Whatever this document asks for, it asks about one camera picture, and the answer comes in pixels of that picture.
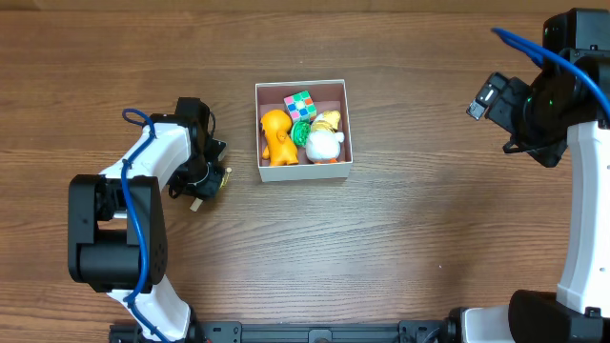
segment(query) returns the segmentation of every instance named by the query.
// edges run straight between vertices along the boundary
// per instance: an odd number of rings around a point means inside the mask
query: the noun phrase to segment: white plush toy
[[[336,132],[340,119],[339,111],[325,111],[315,118],[305,145],[307,158],[312,162],[336,162],[341,153],[340,143],[345,139],[343,132]]]

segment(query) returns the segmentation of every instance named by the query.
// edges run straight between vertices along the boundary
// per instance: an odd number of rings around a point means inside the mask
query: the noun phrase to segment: wooden table
[[[216,113],[234,170],[197,213],[163,194],[168,276],[200,319],[397,322],[554,290],[569,155],[506,156],[465,114],[490,72],[537,75],[489,29],[539,41],[553,14],[0,12],[0,340],[105,342],[130,318],[68,275],[68,184],[135,142],[123,108],[179,96]],[[262,184],[254,84],[334,78],[350,177]]]

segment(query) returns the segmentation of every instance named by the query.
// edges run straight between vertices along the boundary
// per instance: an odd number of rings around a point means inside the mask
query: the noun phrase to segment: table
[[[122,109],[179,96],[213,109],[234,170],[199,212],[163,193],[168,276],[200,319],[397,322],[554,290],[569,154],[504,155],[465,114],[492,71],[537,75],[489,29],[539,42],[554,14],[0,12],[0,341],[104,342],[130,319],[68,275],[68,184],[135,142]],[[350,177],[262,184],[254,84],[335,78]]]

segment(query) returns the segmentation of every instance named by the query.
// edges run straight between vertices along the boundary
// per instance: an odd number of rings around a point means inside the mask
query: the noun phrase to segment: green ball
[[[290,131],[290,138],[295,142],[296,146],[305,147],[305,144],[307,144],[307,137],[311,130],[312,127],[308,122],[296,122],[293,124],[293,129]]]

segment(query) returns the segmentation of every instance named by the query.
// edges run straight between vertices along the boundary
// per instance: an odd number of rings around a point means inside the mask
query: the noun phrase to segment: colorful cube
[[[316,116],[314,101],[308,91],[284,98],[284,104],[293,123],[298,121],[313,121]]]

